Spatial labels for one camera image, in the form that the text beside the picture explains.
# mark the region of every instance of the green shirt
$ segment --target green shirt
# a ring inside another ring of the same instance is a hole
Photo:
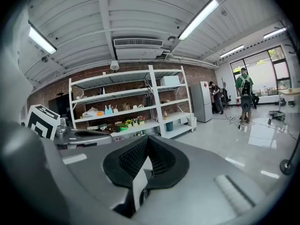
[[[247,78],[247,74],[242,74],[242,76],[243,76],[243,78]],[[252,81],[252,79],[251,79],[251,77],[249,77],[249,80],[250,80],[250,83],[251,83],[251,85],[253,85],[253,81]],[[236,83],[235,83],[235,86],[237,87],[237,88],[240,88],[240,87],[242,87],[242,78],[239,76],[238,77],[238,79],[236,80]]]

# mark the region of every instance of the potted plant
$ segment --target potted plant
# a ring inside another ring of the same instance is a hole
[[[137,119],[138,119],[140,125],[144,125],[144,124],[145,124],[145,117],[143,117],[143,116],[138,116]]]
[[[132,125],[133,125],[134,127],[136,127],[136,126],[139,125],[139,124],[137,123],[137,119],[136,119],[136,118],[133,118],[133,119],[132,119]]]
[[[127,127],[132,127],[132,124],[131,124],[131,119],[128,119],[125,121],[125,125],[127,125]]]

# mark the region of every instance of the black round base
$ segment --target black round base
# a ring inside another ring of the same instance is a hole
[[[290,163],[290,165],[287,167],[287,163],[289,160],[285,159],[282,160],[280,163],[280,170],[284,175],[290,175],[292,172],[294,172],[294,165],[293,163]]]

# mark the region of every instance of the brick wall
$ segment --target brick wall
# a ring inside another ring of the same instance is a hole
[[[180,65],[178,64],[171,64],[171,63],[155,63],[153,65],[154,69],[180,69]],[[146,70],[148,69],[148,65],[146,63],[138,63],[138,64],[123,64],[121,65],[120,69],[118,72],[126,72],[126,71],[133,71],[133,70]],[[196,66],[183,66],[186,79],[187,79],[187,84],[188,86],[198,83],[200,81],[216,81],[216,75],[214,70],[204,68],[204,67],[196,67]],[[89,70],[85,70],[76,74],[73,74],[71,76],[62,78],[59,81],[56,81],[47,87],[42,88],[41,90],[35,92],[32,94],[28,100],[27,100],[27,105],[28,109],[30,108],[31,105],[35,104],[42,104],[45,107],[48,107],[48,101],[52,100],[57,97],[56,94],[63,92],[64,94],[68,94],[68,86],[69,86],[69,78],[72,78],[72,81],[78,81],[84,78],[89,78],[93,76],[98,76],[102,75],[103,72],[106,72],[107,74],[111,73],[112,70],[110,70],[109,66],[103,66],[103,67],[97,67],[97,68],[92,68]],[[123,84],[116,84],[112,86],[105,86],[105,92],[110,93],[110,92],[116,92],[116,91],[122,91],[126,90],[129,88],[139,88],[139,87],[144,87],[144,82],[131,82],[131,83],[123,83]],[[81,95],[81,89],[77,87],[72,88],[73,96],[77,97]],[[86,90],[85,91],[85,96],[93,96],[93,94],[97,94],[99,92],[99,89],[91,89],[91,90]],[[187,92],[186,88],[182,87],[180,88],[178,94],[178,99],[183,99],[187,98]],[[175,100],[175,93],[174,91],[165,91],[165,92],[160,92],[159,93],[160,101],[164,100]],[[90,105],[86,105],[86,109],[90,109],[91,107],[97,108],[99,110],[105,109],[105,105],[111,104],[113,107],[117,106],[118,110],[120,111],[122,108],[123,103],[128,103],[130,105],[130,108],[133,107],[133,105],[139,105],[139,104],[146,104],[146,98],[144,95],[139,95],[139,96],[134,96],[134,97],[124,97],[124,98],[119,98],[119,99],[114,99],[114,100],[108,100],[104,102],[99,102],[99,103],[94,103]],[[180,107],[183,111],[188,112],[188,102],[184,102],[180,104]],[[78,105],[75,109],[77,118],[80,118],[82,116],[82,113],[84,112],[83,106]],[[162,112],[166,111],[167,113],[173,113],[177,111],[177,106],[176,105],[169,105],[162,107]],[[117,116],[117,117],[112,117],[112,118],[107,118],[107,119],[102,119],[102,120],[95,120],[95,121],[90,121],[90,126],[94,125],[99,125],[103,123],[112,123],[116,121],[124,121],[126,119],[134,118],[137,117],[138,115],[142,115],[145,118],[149,119],[150,118],[150,112],[149,111],[144,111],[144,112],[137,112],[137,113],[130,113],[126,114],[123,116]],[[84,128],[86,127],[86,123],[78,123],[77,126],[79,128]]]

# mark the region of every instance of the white wall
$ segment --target white wall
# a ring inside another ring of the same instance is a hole
[[[223,78],[224,82],[226,83],[227,94],[228,94],[228,96],[231,95],[231,102],[229,104],[232,104],[232,105],[236,104],[235,99],[237,98],[235,81],[234,81],[233,72],[232,72],[230,63],[238,61],[242,58],[254,55],[256,53],[263,52],[265,50],[268,50],[268,49],[276,47],[276,46],[281,46],[283,49],[283,52],[285,54],[286,62],[287,62],[287,65],[288,65],[288,68],[290,71],[292,87],[293,88],[300,87],[300,83],[298,83],[298,81],[300,81],[300,67],[299,67],[299,63],[297,60],[297,56],[296,56],[296,54],[290,54],[289,52],[293,52],[293,48],[289,47],[289,46],[285,46],[285,44],[290,45],[291,44],[290,40],[285,39],[281,42],[278,42],[278,43],[275,43],[275,44],[272,44],[269,46],[265,46],[264,48],[249,52],[243,56],[235,58],[232,61],[225,62],[225,63],[219,65],[219,68],[217,70],[215,70],[216,77],[217,77],[217,83],[218,83],[219,87],[221,87],[221,88],[223,87],[221,78]],[[259,98],[259,103],[274,103],[274,102],[277,102],[278,100],[279,100],[278,95],[263,96],[263,97]]]

